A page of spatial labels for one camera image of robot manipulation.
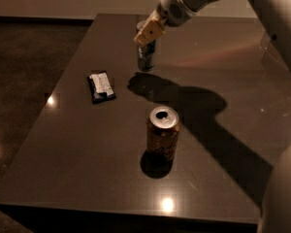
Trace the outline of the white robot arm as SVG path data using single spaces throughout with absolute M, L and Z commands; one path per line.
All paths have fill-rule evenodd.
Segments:
M 143 48 L 180 27 L 219 0 L 158 0 L 156 9 L 137 25 L 135 43 Z M 258 23 L 291 73 L 291 0 L 247 0 Z M 280 155 L 263 195 L 257 233 L 291 233 L 291 145 Z

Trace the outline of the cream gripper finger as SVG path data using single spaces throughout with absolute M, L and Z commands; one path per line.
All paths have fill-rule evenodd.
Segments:
M 139 47 L 144 47 L 164 34 L 164 25 L 158 19 L 150 18 L 137 24 L 137 35 L 134 42 Z

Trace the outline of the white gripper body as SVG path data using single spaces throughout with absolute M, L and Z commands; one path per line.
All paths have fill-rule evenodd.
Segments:
M 164 26 L 179 27 L 195 15 L 183 0 L 158 0 L 156 9 L 149 17 Z

